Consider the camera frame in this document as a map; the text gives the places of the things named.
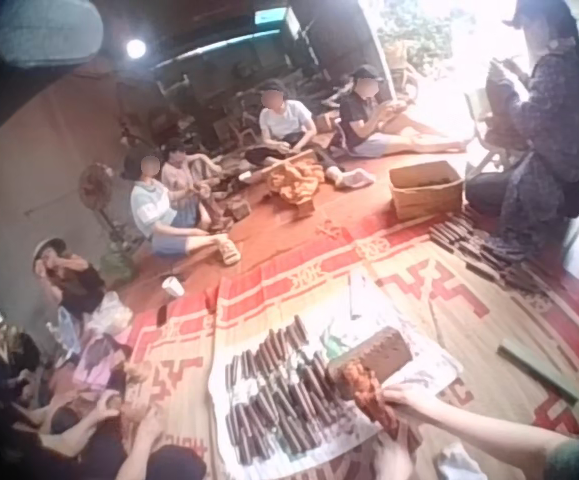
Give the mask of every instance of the tree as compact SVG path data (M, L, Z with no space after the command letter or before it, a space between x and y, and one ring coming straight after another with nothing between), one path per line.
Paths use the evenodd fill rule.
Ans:
M385 0L378 38L387 53L405 41L409 63L426 72L451 57L451 17L429 16L418 0Z

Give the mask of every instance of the pile of sticks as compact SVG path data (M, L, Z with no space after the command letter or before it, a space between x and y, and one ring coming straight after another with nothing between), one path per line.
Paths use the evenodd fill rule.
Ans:
M225 421L242 465L268 460L276 448L294 456L317 448L322 431L345 414L322 354L308 345L296 315L293 324L270 330L257 351L246 350L226 366L231 408Z
M474 219L468 212L451 216L448 221L432 226L429 239L440 248L463 259L467 270L485 280L531 293L541 291L526 271L494 256L482 242L476 241Z

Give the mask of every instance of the ceiling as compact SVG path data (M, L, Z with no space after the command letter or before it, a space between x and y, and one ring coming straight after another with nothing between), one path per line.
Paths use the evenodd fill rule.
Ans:
M186 50L273 28L256 26L255 12L283 7L288 0L94 0L105 24L104 49L117 59L126 43L148 46L142 63L153 66Z

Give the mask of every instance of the wooden floor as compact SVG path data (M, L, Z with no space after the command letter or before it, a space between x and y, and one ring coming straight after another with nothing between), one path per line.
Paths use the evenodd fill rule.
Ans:
M330 184L322 185L315 197L313 216L296 220L293 208L277 197L266 195L264 185L249 187L244 195L252 213L236 224L231 238L242 253L242 261L226 268L216 252L199 252L182 262L172 263L148 255L145 248L136 260L139 277L122 289L122 296L136 312L157 308L170 298L161 283L171 271L184 281L188 292L200 292L217 287L223 276L246 272L275 255L290 250L303 242L322 235L319 227L327 221L333 226L351 225L364 216L392 208L389 190L389 170L395 166L438 159L449 160L459 172L464 172L467 161L477 162L481 155L477 146L469 153L445 155L400 155L378 160L353 160L344 163L347 169L362 167L376 174L378 180L371 187L351 191L336 191ZM566 269L579 278L579 219L572 222L562 242L552 245L544 259L553 272Z

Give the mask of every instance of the red patterned mat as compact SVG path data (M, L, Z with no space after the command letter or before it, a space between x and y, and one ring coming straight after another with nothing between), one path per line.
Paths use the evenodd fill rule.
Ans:
M467 271L456 257L428 241L431 220L395 225L389 214L280 255L235 278L218 291L186 296L166 311L139 315L131 335L135 362L152 365L151 378L130 392L138 403L167 407L167 440L189 446L222 478L214 418L206 384L214 351L300 313L331 293L347 273L363 266L419 329L462 362L465 371L443 394L446 401L480 413L579 435L579 402L557 394L496 354L514 339L570 377L579 390L579 281L548 278L540 295L503 291ZM156 326L158 313L167 319ZM449 437L424 427L418 453L421 478L435 478L433 456ZM490 478L522 478L473 449ZM297 478L371 478L370 442Z

